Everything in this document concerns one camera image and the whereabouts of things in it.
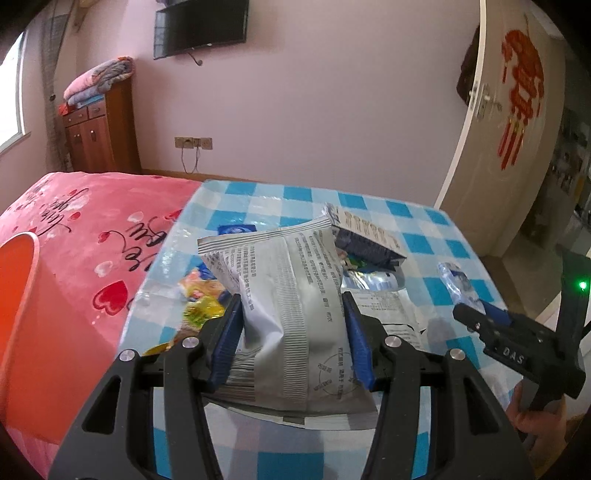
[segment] window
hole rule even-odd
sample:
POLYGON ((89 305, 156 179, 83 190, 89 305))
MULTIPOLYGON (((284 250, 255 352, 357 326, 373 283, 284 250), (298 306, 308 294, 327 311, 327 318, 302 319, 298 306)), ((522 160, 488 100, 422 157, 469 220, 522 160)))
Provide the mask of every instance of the window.
POLYGON ((22 136, 19 91, 22 36, 0 65, 0 152, 22 136))

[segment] wall-mounted tv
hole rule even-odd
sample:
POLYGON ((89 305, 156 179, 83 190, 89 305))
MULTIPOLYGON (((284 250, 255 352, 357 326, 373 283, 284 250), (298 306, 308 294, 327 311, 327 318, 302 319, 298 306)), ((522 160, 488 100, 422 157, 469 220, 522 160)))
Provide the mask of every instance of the wall-mounted tv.
POLYGON ((186 0, 156 12, 154 58, 246 41, 248 0, 186 0))

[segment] pink wall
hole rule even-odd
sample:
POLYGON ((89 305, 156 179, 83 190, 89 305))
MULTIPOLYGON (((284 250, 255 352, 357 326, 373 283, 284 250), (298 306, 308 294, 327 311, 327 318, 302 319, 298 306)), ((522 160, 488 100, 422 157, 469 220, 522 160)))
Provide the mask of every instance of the pink wall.
MULTIPOLYGON (((466 107, 455 92, 475 0, 251 0, 246 44, 152 59, 154 0, 101 0, 81 73, 137 59, 144 168, 180 170, 173 137, 213 137, 200 171, 433 204, 466 107)), ((186 151, 190 163, 194 151, 186 151)))
POLYGON ((24 131, 31 135, 0 154, 0 213, 47 173, 40 34, 37 17, 28 27, 22 58, 22 115, 24 131))

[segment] blue checkered tablecloth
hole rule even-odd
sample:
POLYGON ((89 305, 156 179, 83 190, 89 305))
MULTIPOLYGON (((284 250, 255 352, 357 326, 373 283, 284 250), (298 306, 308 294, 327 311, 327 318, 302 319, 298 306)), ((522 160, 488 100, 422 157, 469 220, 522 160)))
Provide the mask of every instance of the blue checkered tablecloth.
MULTIPOLYGON (((452 300, 439 279, 437 264, 458 264, 483 300, 504 308, 484 266, 449 217, 412 203, 335 190, 228 181, 205 182, 184 208, 135 297, 120 349, 139 352, 169 341, 179 327, 185 301, 178 281, 201 263, 197 239, 233 223, 257 230, 307 222, 322 214, 326 202, 391 231, 408 248, 402 264, 405 286, 427 330, 423 344, 434 353, 461 348, 476 365, 503 407, 515 372, 482 353, 475 334, 452 318, 452 300)), ((426 471, 430 400, 421 389, 421 416, 413 477, 426 471)), ((224 478, 228 480, 307 480, 360 478, 373 430, 304 430, 260 421, 217 405, 206 407, 207 420, 224 478)), ((158 473, 170 477, 165 440, 163 395, 154 394, 154 442, 158 473)))

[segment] pink bedspread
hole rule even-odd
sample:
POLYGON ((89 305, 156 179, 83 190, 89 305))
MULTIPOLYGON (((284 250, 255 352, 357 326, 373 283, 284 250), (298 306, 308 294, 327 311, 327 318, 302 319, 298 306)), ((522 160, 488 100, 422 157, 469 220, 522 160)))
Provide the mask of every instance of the pink bedspread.
MULTIPOLYGON (((0 216, 0 245, 39 236, 41 257, 77 309, 113 347, 166 235, 200 182, 123 173, 50 173, 0 216)), ((53 446, 9 430, 47 477, 53 446)))

